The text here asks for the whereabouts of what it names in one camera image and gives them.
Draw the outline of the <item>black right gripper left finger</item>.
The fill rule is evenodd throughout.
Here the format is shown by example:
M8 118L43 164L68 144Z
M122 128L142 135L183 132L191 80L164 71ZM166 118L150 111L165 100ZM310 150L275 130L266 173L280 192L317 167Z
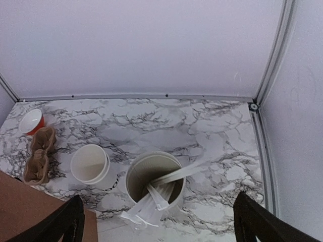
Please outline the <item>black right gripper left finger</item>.
M83 201L76 195L38 224L8 241L82 241L84 224Z

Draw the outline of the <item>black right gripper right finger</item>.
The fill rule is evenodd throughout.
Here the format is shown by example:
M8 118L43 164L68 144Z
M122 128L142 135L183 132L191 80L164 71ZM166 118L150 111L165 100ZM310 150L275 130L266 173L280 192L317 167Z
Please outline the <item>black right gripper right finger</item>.
M317 241L317 239L283 222L245 192L234 202L236 241Z

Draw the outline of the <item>brown paper takeout bag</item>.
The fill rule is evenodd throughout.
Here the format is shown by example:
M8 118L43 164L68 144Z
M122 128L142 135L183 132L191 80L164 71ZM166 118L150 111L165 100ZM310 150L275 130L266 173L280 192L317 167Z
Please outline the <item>brown paper takeout bag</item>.
M1 241L26 231L63 204L1 172Z

